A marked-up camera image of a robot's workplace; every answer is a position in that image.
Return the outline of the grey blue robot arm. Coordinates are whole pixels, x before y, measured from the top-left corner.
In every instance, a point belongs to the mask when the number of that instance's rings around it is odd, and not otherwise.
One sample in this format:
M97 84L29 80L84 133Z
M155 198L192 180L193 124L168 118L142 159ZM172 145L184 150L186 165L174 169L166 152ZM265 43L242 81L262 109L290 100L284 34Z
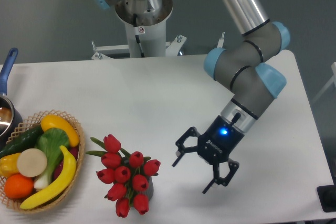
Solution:
M166 20L172 0L95 0L102 8L114 7L127 32L130 57L177 54L166 45ZM196 152L213 167L211 185L227 186L239 164L229 158L252 125L285 87L286 78L267 64L290 42L288 29L271 22L259 0L223 0L244 41L233 50L222 45L204 60L205 72L233 93L220 115L200 134L189 128L177 141L177 156Z

